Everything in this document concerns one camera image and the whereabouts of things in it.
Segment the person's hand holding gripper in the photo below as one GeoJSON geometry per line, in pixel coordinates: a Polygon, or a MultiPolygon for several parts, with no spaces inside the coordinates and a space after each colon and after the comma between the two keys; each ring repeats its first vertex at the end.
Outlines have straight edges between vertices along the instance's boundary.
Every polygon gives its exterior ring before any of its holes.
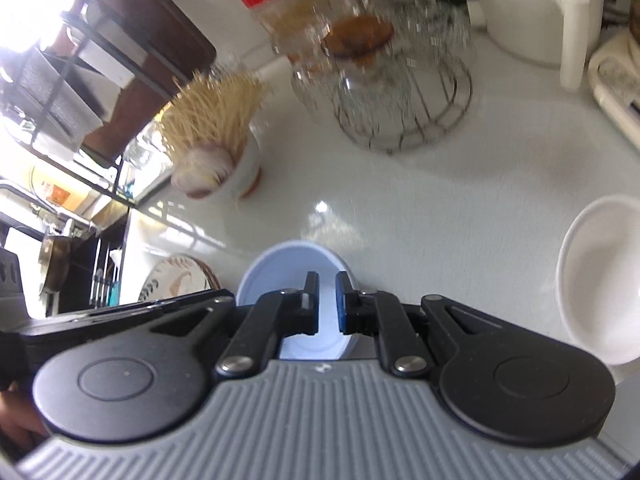
{"type": "Polygon", "coordinates": [[[16,382],[1,391],[1,432],[21,452],[32,450],[48,436],[34,401],[16,382]]]}

